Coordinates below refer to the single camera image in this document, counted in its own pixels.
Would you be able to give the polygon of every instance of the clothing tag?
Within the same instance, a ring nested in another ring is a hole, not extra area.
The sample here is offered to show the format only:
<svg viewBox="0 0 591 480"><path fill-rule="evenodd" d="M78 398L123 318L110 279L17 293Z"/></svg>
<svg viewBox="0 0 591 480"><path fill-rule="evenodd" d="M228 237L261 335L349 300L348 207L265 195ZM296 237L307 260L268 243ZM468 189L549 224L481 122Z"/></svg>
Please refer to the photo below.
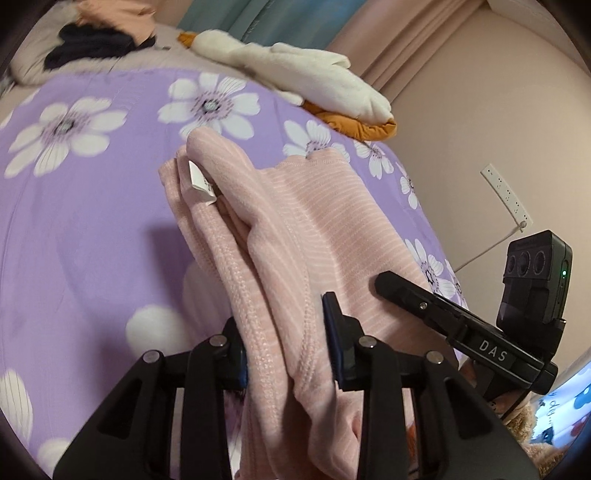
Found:
<svg viewBox="0 0 591 480"><path fill-rule="evenodd" d="M211 205L217 200L216 194L213 192L213 186L207 181L199 167L192 161L189 161L189 173L191 175L191 184L193 188L201 193L201 200L206 205Z"/></svg>

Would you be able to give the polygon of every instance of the curtain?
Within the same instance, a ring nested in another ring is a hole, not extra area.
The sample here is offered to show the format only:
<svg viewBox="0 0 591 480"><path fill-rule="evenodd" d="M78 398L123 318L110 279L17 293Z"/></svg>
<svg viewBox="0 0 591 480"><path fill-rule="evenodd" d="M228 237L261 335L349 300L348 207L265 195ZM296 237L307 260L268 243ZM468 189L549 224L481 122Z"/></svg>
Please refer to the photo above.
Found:
<svg viewBox="0 0 591 480"><path fill-rule="evenodd" d="M484 0L367 0L329 45L393 101Z"/></svg>

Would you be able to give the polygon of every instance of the pink striped fabric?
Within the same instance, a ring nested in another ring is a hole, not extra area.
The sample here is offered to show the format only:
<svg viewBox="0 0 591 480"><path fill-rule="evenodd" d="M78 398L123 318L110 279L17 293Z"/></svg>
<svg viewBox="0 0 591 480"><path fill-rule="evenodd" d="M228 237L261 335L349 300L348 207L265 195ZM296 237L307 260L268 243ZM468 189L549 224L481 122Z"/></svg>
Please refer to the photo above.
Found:
<svg viewBox="0 0 591 480"><path fill-rule="evenodd" d="M189 160L216 186L200 202ZM444 339L377 298L372 279L393 270L427 282L346 160L328 148L256 170L234 143L195 129L160 169L169 204L199 265L220 281L248 353L243 479L353 479L362 396L337 392L321 296L395 349L442 351Z"/></svg>

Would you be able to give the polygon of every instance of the bolt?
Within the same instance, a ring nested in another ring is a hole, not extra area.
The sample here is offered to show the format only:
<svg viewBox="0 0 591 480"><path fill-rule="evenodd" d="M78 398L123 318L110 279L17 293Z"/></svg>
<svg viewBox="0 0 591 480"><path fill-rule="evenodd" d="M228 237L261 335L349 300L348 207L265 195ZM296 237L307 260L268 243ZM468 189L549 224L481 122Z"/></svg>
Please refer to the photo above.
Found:
<svg viewBox="0 0 591 480"><path fill-rule="evenodd" d="M157 350L149 350L148 352L144 353L142 360L147 364L153 364L160 359L160 352Z"/></svg>
<svg viewBox="0 0 591 480"><path fill-rule="evenodd" d="M223 335L214 335L209 339L211 346L223 347L228 342L228 339Z"/></svg>
<svg viewBox="0 0 591 480"><path fill-rule="evenodd" d="M365 348L373 348L378 344L378 341L369 335L364 335L359 339L359 344Z"/></svg>
<svg viewBox="0 0 591 480"><path fill-rule="evenodd" d="M429 360L432 364L440 365L445 360L443 355L435 350L431 350L427 354L427 360Z"/></svg>

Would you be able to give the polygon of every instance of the electrical cord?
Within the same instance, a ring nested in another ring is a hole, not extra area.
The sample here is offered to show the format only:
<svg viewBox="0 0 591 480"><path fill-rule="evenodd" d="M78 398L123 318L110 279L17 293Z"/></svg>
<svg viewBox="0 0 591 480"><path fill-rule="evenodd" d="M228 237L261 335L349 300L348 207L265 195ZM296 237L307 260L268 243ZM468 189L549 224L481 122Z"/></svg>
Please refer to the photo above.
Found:
<svg viewBox="0 0 591 480"><path fill-rule="evenodd" d="M483 255L486 255L488 252L490 252L493 248L495 248L497 245L500 245L501 243L503 243L505 240L509 240L509 238L511 238L513 235L515 235L517 232L522 232L523 229L527 227L527 222L525 220L523 220L516 228L514 228L511 233L505 237L503 237L502 239L500 239L497 243L495 243L494 245L492 245L491 247L487 248L486 250L484 250L482 253L478 254L477 256L475 256L474 258L471 258L470 260L468 260L467 262L464 262L462 265L460 265L457 268L454 268L454 272L458 273L462 268L464 268L465 266L467 266L468 264L471 264L472 262L474 262L474 260L478 260L480 257L482 257Z"/></svg>

